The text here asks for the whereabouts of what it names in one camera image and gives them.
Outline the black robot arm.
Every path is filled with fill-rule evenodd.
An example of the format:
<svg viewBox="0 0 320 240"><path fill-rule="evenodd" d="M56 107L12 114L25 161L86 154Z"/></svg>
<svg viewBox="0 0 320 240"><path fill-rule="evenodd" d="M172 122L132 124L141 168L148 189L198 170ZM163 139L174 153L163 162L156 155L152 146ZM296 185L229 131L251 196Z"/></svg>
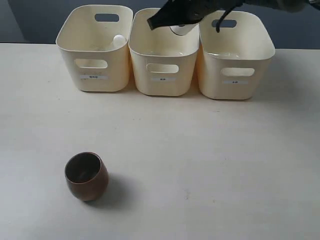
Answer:
<svg viewBox="0 0 320 240"><path fill-rule="evenodd" d="M216 11L225 16L242 5L253 5L288 13L302 11L306 6L320 9L318 0L168 0L157 13L147 19L151 30L160 27L193 25Z"/></svg>

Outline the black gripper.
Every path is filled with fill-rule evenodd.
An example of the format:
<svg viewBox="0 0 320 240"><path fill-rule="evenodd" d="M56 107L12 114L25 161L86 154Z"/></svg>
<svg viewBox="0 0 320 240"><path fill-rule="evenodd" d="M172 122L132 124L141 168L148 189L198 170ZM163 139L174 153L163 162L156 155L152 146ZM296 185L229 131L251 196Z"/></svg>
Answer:
<svg viewBox="0 0 320 240"><path fill-rule="evenodd" d="M168 0L157 13L147 19L147 23L151 30L197 24L213 12L227 11L242 4L242 0Z"/></svg>

